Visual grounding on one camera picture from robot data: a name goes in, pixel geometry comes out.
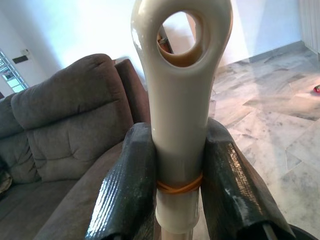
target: white wall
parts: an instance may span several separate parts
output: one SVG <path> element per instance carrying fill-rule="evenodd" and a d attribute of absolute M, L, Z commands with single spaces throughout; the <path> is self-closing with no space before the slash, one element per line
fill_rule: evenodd
<path fill-rule="evenodd" d="M 171 15 L 164 21 L 163 27 L 174 54 L 182 54 L 195 44 L 192 29 L 184 12 Z"/>
<path fill-rule="evenodd" d="M 129 57 L 142 67 L 131 37 L 134 0 L 10 0 L 0 8 L 47 75 L 95 53 Z"/>
<path fill-rule="evenodd" d="M 300 41 L 298 0 L 231 0 L 233 28 L 220 66 Z"/>
<path fill-rule="evenodd" d="M 298 0 L 231 0 L 234 23 L 221 66 L 301 40 Z M 93 53 L 129 57 L 143 70 L 130 22 L 134 0 L 7 0 L 0 8 L 22 37 L 46 76 Z M 175 53 L 193 44 L 184 13 L 164 29 Z"/>
<path fill-rule="evenodd" d="M 21 50 L 28 49 L 27 45 L 22 41 L 20 36 L 15 31 L 14 27 L 10 24 L 8 19 L 5 17 L 3 12 L 0 10 L 0 49 L 11 61 L 12 65 L 21 74 L 24 81 L 29 85 L 33 86 L 37 83 L 42 82 L 46 76 L 44 71 L 39 66 L 38 62 L 32 55 L 32 52 L 27 57 L 29 60 L 14 64 L 12 62 L 13 58 L 20 57 Z M 4 96 L 8 96 L 13 93 L 12 89 L 5 82 L 5 80 L 0 76 L 0 92 Z"/>

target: sofa backrest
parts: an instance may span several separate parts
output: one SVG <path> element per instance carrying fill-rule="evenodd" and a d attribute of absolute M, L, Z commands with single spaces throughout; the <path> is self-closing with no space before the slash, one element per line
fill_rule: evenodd
<path fill-rule="evenodd" d="M 15 94 L 11 107 L 43 181 L 79 179 L 133 124 L 122 81 L 105 54 L 86 56 Z"/>
<path fill-rule="evenodd" d="M 40 179 L 30 150 L 27 135 L 13 115 L 11 99 L 0 100 L 0 162 L 16 184 L 36 182 Z"/>

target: sofa cushion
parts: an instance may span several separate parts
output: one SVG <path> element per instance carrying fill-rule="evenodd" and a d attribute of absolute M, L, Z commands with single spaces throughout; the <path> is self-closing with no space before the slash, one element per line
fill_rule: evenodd
<path fill-rule="evenodd" d="M 16 184 L 40 179 L 25 132 L 0 139 L 0 159 Z"/>
<path fill-rule="evenodd" d="M 12 207 L 0 220 L 0 239 L 32 240 L 76 181 L 39 182 L 10 188 L 0 210 Z"/>
<path fill-rule="evenodd" d="M 65 196 L 34 240 L 83 240 L 103 179 L 118 160 L 122 142 L 104 153 Z"/>
<path fill-rule="evenodd" d="M 27 132 L 42 181 L 79 179 L 105 151 L 121 142 L 132 119 L 117 100 Z"/>
<path fill-rule="evenodd" d="M 41 181 L 37 181 L 30 184 L 17 184 L 9 188 L 0 198 L 0 222 L 40 184 Z"/>
<path fill-rule="evenodd" d="M 17 121 L 29 130 L 123 97 L 126 94 L 110 57 L 93 54 L 58 71 L 48 80 L 15 94 L 11 105 Z"/>
<path fill-rule="evenodd" d="M 15 93 L 0 100 L 0 139 L 24 130 L 13 115 L 11 99 L 14 95 Z"/>

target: floor tile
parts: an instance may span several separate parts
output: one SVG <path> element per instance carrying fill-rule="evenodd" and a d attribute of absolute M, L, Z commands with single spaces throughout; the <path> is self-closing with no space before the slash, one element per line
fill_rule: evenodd
<path fill-rule="evenodd" d="M 258 137 L 285 149 L 314 123 L 312 120 L 280 114 L 267 126 L 267 131 L 261 132 Z"/>
<path fill-rule="evenodd" d="M 320 172 L 300 163 L 268 186 L 287 222 L 320 239 Z"/>
<path fill-rule="evenodd" d="M 268 133 L 270 126 L 279 116 L 280 114 L 276 112 L 254 110 L 233 128 L 252 137 L 260 138 Z"/>
<path fill-rule="evenodd" d="M 291 153 L 286 151 L 285 154 L 286 154 L 286 169 L 288 171 L 292 170 L 293 168 L 298 166 L 300 163 L 302 163 L 302 161 L 299 158 L 292 155 Z"/>
<path fill-rule="evenodd" d="M 276 102 L 272 96 L 254 97 L 244 105 L 307 120 L 316 121 L 320 119 L 320 101 L 300 96 L 293 96 L 286 101 L 288 98 L 287 96 L 280 97 L 278 99 L 282 99 L 282 101 Z"/>
<path fill-rule="evenodd" d="M 263 140 L 257 140 L 242 153 L 267 186 L 287 173 L 287 157 L 283 148 Z"/>
<path fill-rule="evenodd" d="M 320 171 L 320 121 L 309 127 L 286 150 Z"/>

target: brown cushion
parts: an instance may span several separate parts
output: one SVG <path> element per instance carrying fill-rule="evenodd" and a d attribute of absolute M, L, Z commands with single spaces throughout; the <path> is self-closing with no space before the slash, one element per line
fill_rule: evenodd
<path fill-rule="evenodd" d="M 11 104 L 16 120 L 29 130 L 113 102 L 125 94 L 122 91 L 110 57 L 93 54 L 17 93 Z"/>
<path fill-rule="evenodd" d="M 40 179 L 24 132 L 0 139 L 0 159 L 14 183 L 27 184 Z"/>
<path fill-rule="evenodd" d="M 0 202 L 0 213 L 13 207 L 0 220 L 0 239 L 32 240 L 75 183 L 67 180 L 12 186 Z"/>
<path fill-rule="evenodd" d="M 27 135 L 42 181 L 79 179 L 105 151 L 121 142 L 133 122 L 118 100 Z"/>

